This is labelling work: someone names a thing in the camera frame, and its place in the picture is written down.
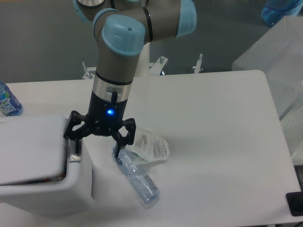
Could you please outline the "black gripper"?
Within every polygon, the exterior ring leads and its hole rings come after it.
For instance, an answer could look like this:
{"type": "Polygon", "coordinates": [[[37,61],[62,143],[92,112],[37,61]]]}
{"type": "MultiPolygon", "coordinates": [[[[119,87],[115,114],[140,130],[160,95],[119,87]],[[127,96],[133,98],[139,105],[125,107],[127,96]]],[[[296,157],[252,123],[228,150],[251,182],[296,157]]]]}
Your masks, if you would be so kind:
{"type": "Polygon", "coordinates": [[[116,141],[114,157],[118,158],[120,150],[126,145],[133,145],[136,131],[134,118],[122,120],[127,100],[112,105],[110,101],[91,93],[88,113],[81,115],[73,110],[64,127],[63,137],[75,142],[76,154],[80,153],[80,140],[94,134],[112,136],[116,141]],[[122,136],[119,130],[125,127],[127,134],[122,136]]]}

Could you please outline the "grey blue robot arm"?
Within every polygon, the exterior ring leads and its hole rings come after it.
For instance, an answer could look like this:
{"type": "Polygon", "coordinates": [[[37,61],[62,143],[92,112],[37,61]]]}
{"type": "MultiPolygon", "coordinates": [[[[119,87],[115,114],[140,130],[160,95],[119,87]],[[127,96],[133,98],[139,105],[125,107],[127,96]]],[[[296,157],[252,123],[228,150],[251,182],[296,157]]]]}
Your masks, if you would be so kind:
{"type": "Polygon", "coordinates": [[[115,155],[132,145],[136,124],[124,112],[140,54],[147,43],[192,33],[197,25],[191,0],[75,0],[79,17],[93,24],[99,57],[86,115],[72,111],[64,138],[111,136],[115,155]]]}

